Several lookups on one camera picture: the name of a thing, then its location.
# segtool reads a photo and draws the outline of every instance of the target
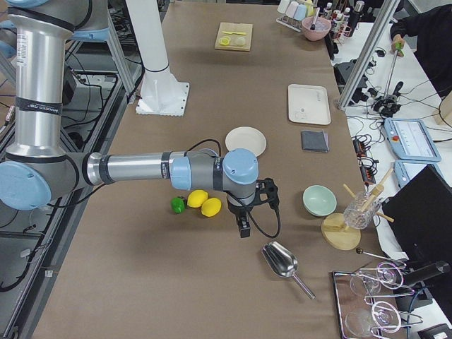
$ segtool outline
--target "metal scoop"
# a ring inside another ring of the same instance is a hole
[[[309,298],[314,299],[316,297],[298,275],[295,274],[298,269],[298,260],[289,250],[277,242],[269,242],[262,247],[262,254],[276,275],[282,278],[294,278]]]

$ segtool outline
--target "white tray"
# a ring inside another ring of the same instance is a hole
[[[289,85],[289,120],[302,124],[331,123],[326,88],[311,85]]]

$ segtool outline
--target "yellow knife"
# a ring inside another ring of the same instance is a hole
[[[221,33],[223,34],[237,34],[237,35],[246,35],[245,32],[230,32],[228,30],[223,30]]]

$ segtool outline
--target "black jacket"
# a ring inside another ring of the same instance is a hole
[[[391,39],[417,35],[415,56],[440,96],[452,90],[452,5],[404,18],[391,28]]]

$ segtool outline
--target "scoop handle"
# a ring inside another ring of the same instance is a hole
[[[297,284],[302,288],[304,293],[306,293],[310,299],[314,299],[316,297],[316,295],[309,289],[309,287],[306,286],[306,284],[299,278],[298,275],[294,274],[292,278],[294,278]]]

